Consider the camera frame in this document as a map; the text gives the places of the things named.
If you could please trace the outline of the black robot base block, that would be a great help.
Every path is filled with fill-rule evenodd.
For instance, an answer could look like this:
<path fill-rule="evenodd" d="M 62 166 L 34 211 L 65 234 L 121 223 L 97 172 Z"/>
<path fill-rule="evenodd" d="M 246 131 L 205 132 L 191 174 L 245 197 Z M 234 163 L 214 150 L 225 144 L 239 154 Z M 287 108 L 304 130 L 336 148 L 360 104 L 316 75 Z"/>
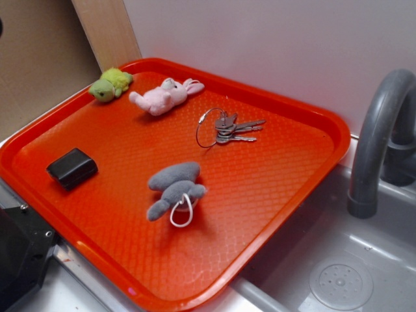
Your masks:
<path fill-rule="evenodd" d="M 12 311 L 42 288 L 57 239 L 27 204 L 1 209 L 1 311 Z"/>

